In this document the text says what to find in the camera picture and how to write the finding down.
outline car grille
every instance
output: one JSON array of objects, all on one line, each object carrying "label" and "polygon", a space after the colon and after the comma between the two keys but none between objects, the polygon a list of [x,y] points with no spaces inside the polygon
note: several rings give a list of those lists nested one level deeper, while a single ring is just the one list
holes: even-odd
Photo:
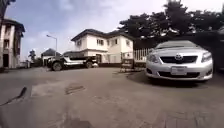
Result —
[{"label": "car grille", "polygon": [[172,75],[170,72],[159,72],[160,76],[170,77],[170,78],[197,78],[200,73],[199,72],[188,72],[187,75]]},{"label": "car grille", "polygon": [[197,56],[183,56],[182,60],[176,60],[175,56],[163,56],[160,59],[163,63],[174,63],[174,64],[185,64],[185,63],[194,63],[197,60]]}]

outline car bumper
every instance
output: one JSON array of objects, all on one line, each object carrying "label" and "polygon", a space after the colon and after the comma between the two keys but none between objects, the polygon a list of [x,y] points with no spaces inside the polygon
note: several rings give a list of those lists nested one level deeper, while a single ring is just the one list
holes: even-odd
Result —
[{"label": "car bumper", "polygon": [[[186,67],[186,75],[172,75],[171,68],[175,66]],[[146,62],[145,74],[148,77],[168,79],[168,80],[209,80],[213,76],[213,61],[210,60],[203,64],[158,64]]]}]

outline pole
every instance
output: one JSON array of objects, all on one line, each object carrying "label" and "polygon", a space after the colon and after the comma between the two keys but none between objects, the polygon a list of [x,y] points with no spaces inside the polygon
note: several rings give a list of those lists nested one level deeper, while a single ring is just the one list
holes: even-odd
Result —
[{"label": "pole", "polygon": [[55,39],[56,48],[55,48],[54,56],[56,57],[57,56],[58,39],[56,37],[53,37],[53,36],[50,36],[50,35],[47,35],[47,37]]},{"label": "pole", "polygon": [[55,40],[56,40],[56,48],[55,48],[55,57],[57,56],[57,48],[58,48],[58,40],[57,40],[57,38],[55,38]]}]

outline paved driveway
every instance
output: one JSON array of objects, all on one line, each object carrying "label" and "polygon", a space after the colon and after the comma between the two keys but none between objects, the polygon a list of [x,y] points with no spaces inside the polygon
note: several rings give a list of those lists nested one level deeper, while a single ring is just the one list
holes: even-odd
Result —
[{"label": "paved driveway", "polygon": [[2,107],[2,122],[9,128],[224,126],[222,76],[215,75],[206,84],[151,83],[143,72],[118,71],[37,68],[1,74],[2,89],[27,86],[30,92],[23,101]]}]

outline asphalt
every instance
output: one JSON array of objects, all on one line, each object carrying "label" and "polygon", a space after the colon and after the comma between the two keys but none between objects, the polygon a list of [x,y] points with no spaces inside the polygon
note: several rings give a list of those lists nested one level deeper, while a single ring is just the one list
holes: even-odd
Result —
[{"label": "asphalt", "polygon": [[208,83],[152,82],[144,72],[114,68],[50,72],[44,68],[0,74],[6,128],[221,128],[224,76]]}]

